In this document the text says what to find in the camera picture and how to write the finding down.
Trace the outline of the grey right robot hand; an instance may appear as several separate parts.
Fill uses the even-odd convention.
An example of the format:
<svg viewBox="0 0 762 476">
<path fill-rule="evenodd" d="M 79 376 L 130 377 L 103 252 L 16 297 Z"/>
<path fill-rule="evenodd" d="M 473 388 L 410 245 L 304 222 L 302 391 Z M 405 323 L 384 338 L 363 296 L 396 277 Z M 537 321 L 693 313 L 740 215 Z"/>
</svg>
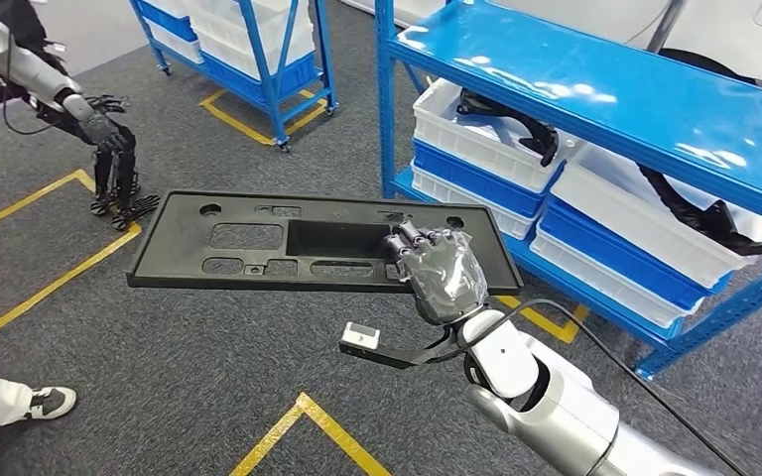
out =
<svg viewBox="0 0 762 476">
<path fill-rule="evenodd" d="M 485 307 L 488 284 L 470 241 L 461 230 L 418 228 L 410 220 L 383 239 L 426 322 L 451 324 Z"/>
</svg>

